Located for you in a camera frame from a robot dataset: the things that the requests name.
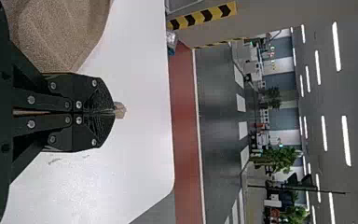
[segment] potted plant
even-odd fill
[[[282,223],[303,224],[305,219],[310,215],[303,206],[292,206],[281,213]]]
[[[252,157],[255,166],[270,166],[272,173],[283,171],[285,174],[290,173],[290,167],[295,163],[295,160],[301,156],[293,147],[282,147],[279,149],[264,150],[261,157]]]
[[[279,109],[281,107],[281,92],[278,87],[271,87],[260,93],[263,95],[263,101],[258,104],[260,109]]]

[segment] screw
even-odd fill
[[[35,98],[33,96],[28,96],[28,104],[33,105],[35,102]]]
[[[56,136],[52,135],[48,140],[50,143],[55,143],[57,141],[57,138]]]
[[[67,124],[68,124],[68,123],[70,123],[70,122],[71,122],[71,118],[66,117],[66,118],[65,118],[65,123],[67,123]]]
[[[81,102],[80,102],[80,101],[77,101],[77,102],[76,102],[76,108],[77,108],[77,109],[80,109],[81,106],[82,106]]]
[[[30,119],[28,120],[27,126],[28,128],[33,129],[34,126],[36,126],[36,123],[34,122],[34,120]]]
[[[83,122],[83,119],[81,117],[76,118],[76,124],[81,124]]]
[[[55,82],[50,82],[50,87],[52,90],[57,89],[57,84]]]

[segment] green plant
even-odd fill
[[[286,209],[285,213],[281,213],[281,217],[286,219],[283,223],[303,224],[304,220],[310,213],[303,206],[292,206]]]
[[[279,109],[281,107],[281,92],[278,87],[271,87],[261,91],[261,93],[266,96],[266,102],[261,104],[263,108],[272,107],[273,109]]]
[[[293,147],[282,147],[280,149],[264,150],[261,157],[252,157],[255,165],[271,166],[272,172],[277,173],[283,171],[285,174],[290,173],[290,167],[300,154]]]
[[[268,98],[280,98],[281,92],[279,90],[279,87],[271,87],[268,90],[266,90],[266,95]]]
[[[292,202],[295,203],[298,200],[298,191],[290,191],[292,193]]]
[[[282,105],[282,100],[279,98],[274,98],[268,101],[268,106],[271,106],[273,109],[279,109]]]

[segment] white table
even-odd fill
[[[173,187],[164,1],[115,0],[79,70],[128,108],[100,149],[40,154],[11,185],[3,223],[130,223]]]

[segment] yellow and black striped barrier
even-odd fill
[[[249,39],[249,38],[248,37],[238,37],[238,38],[233,38],[233,39],[224,40],[224,41],[220,41],[220,42],[215,42],[212,44],[207,44],[204,46],[196,46],[193,49],[205,49],[205,48],[210,48],[210,47],[218,46],[218,45],[222,45],[222,44],[228,44],[228,42],[230,42],[230,41],[245,40],[245,39]]]
[[[234,15],[237,15],[237,5],[235,1],[177,17],[167,21],[167,26],[170,30],[182,30],[190,26],[203,24],[208,21],[216,21]]]

